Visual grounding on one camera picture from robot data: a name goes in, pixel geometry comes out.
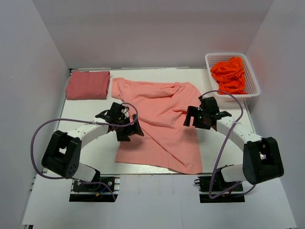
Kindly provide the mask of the salmon pink t shirt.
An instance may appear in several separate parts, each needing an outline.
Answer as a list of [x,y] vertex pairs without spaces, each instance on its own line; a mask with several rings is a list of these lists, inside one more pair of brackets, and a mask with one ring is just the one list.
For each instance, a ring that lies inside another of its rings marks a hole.
[[115,78],[112,97],[134,105],[143,136],[121,142],[115,161],[163,167],[184,174],[203,171],[197,132],[183,125],[189,106],[199,106],[191,83],[152,83]]

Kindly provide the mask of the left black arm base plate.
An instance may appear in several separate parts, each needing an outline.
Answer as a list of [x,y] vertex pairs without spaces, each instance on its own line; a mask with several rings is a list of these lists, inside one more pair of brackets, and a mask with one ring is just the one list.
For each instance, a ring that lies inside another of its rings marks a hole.
[[[115,198],[118,197],[120,188],[120,176],[100,176],[100,182],[105,183],[113,192]],[[70,191],[70,202],[115,202],[111,192],[103,184],[86,185],[80,181],[73,181]]]

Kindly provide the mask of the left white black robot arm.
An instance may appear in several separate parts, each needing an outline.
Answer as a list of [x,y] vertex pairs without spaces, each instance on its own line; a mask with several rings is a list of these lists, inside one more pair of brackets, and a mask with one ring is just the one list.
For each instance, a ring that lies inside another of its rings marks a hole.
[[109,116],[100,113],[94,124],[85,124],[69,132],[53,133],[42,159],[42,166],[65,179],[83,181],[89,190],[100,187],[100,171],[80,163],[81,150],[100,136],[115,131],[117,140],[130,141],[130,136],[144,136],[139,122],[130,122],[129,116],[118,114]]

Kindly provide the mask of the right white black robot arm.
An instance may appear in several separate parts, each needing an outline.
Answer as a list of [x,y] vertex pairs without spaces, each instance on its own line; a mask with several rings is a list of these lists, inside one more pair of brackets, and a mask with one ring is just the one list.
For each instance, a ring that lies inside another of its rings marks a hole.
[[231,140],[243,152],[239,165],[214,166],[211,183],[227,190],[233,183],[247,181],[257,185],[284,175],[284,167],[277,141],[261,137],[236,121],[227,111],[210,114],[199,107],[189,106],[184,126],[214,129]]

